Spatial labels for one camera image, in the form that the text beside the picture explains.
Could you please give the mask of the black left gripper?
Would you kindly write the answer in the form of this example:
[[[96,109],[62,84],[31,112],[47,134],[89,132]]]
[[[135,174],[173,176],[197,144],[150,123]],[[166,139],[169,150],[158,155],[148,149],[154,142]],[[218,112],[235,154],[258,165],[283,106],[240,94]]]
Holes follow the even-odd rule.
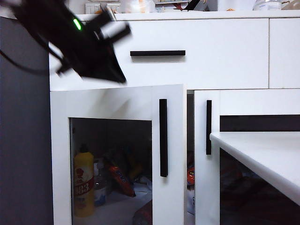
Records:
[[[113,48],[115,39],[104,38],[100,29],[112,21],[110,14],[99,14],[86,24],[74,14],[64,17],[64,24],[55,26],[49,38],[63,55],[56,73],[73,69],[80,77],[126,83]]]

